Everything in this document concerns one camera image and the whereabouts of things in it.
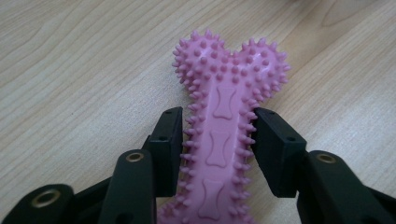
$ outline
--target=light wood tabletop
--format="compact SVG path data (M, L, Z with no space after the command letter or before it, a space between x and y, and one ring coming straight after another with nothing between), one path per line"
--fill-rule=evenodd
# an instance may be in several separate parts
M33 189L63 183L79 192L111 176L164 110L182 106L188 116L172 51L206 28L228 49L250 37L276 41L290 82L262 107L308 151L337 154L363 184L396 197L395 1L5 0L0 219ZM296 200L273 196L249 162L257 223L300 223Z

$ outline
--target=pink bone-shaped toy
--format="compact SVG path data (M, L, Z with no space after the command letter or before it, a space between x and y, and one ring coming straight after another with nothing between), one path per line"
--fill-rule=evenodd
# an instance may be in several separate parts
M246 158L253 153L248 146L257 118L253 109L259 102L280 91L287 83L286 53L276 52L262 38L251 38L239 52L224 49L218 35L191 34L181 39L174 54L176 72L194 100L186 119L190 137L183 143L184 164L174 200L159 210L161 224L241 224L254 223L242 202L249 196L244 185L250 180L244 172L250 168Z

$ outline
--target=wood grain pattern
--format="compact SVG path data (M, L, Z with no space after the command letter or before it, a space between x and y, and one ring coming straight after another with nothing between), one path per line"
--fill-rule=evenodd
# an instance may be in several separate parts
M251 36L276 40L289 54L290 83L262 106L287 120L308 150L341 156L364 184L396 197L396 2L7 0L0 219L40 186L78 192L107 178L165 109L186 107L172 50L207 27L230 49ZM272 196L250 163L251 215L299 223L295 200Z

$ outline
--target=pink toy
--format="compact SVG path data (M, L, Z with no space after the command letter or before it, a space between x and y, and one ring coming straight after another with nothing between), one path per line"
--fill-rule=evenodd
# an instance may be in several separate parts
M191 34L180 40L174 54L176 72L195 101L186 119L190 140L182 154L179 191L174 200L159 210L162 224L241 224L254 223L244 205L249 193L244 185L250 180L244 172L250 168L246 157L253 153L250 124L259 102L270 98L287 83L286 53L276 52L276 43L268 46L262 38L251 38L242 50L224 49L218 35Z

